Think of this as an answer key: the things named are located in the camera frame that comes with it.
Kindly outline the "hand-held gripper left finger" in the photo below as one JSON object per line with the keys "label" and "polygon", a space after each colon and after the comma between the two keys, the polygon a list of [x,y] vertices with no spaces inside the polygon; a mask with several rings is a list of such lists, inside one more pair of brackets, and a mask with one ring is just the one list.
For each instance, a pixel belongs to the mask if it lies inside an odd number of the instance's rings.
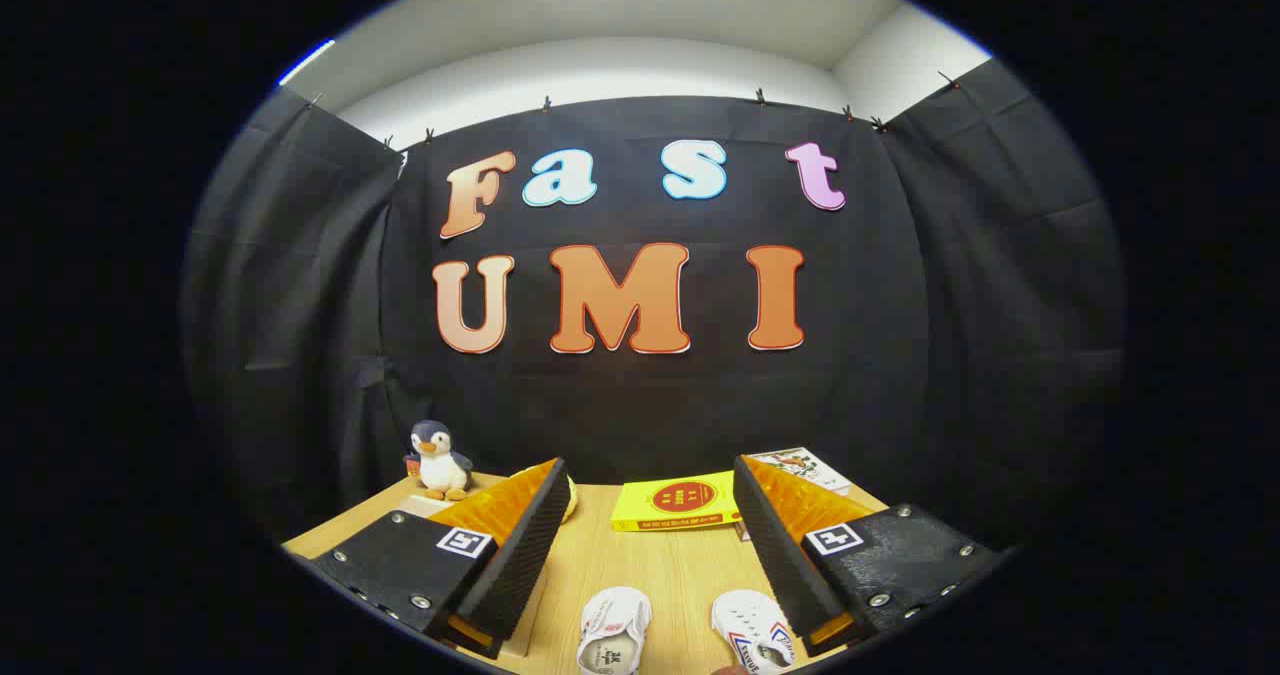
{"label": "hand-held gripper left finger", "polygon": [[394,508],[312,557],[326,584],[419,637],[495,658],[570,503],[553,459],[424,517]]}

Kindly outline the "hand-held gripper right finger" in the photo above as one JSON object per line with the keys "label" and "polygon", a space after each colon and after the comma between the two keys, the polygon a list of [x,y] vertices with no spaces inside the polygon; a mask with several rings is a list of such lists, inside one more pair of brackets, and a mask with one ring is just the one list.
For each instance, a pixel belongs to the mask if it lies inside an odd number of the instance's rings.
{"label": "hand-held gripper right finger", "polygon": [[809,656],[897,631],[1001,565],[998,551],[918,505],[873,508],[758,459],[733,461],[733,497]]}

